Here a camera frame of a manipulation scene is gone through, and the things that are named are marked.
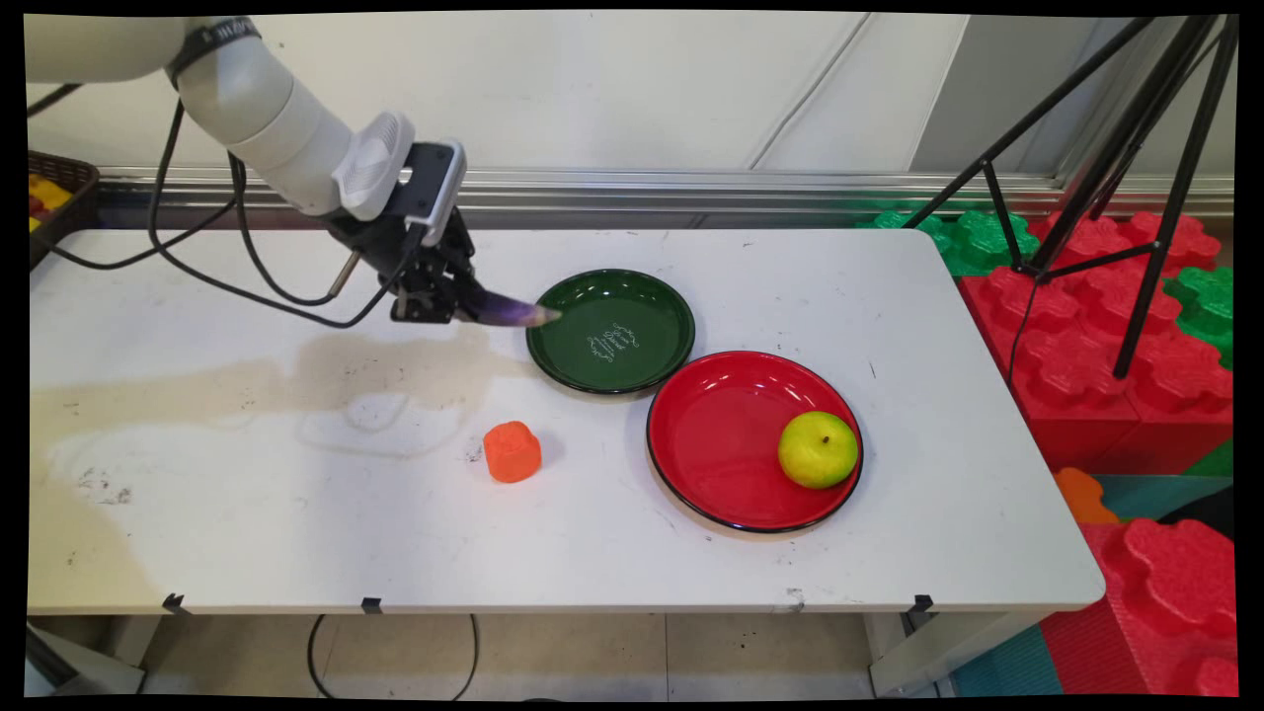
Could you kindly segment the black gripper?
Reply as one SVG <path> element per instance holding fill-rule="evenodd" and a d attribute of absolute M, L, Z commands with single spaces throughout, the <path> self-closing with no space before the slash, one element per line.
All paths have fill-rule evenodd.
<path fill-rule="evenodd" d="M 382 278 L 391 277 L 412 249 L 416 237 L 401 216 L 359 221 L 336 211 L 326 220 L 330 234 L 351 250 L 360 252 Z M 459 319 L 482 319 L 487 291 L 474 277 L 474 244 L 463 215 L 453 211 L 442 235 L 432 247 L 420 248 L 391 294 L 391 320 L 415 324 L 447 324 Z"/>

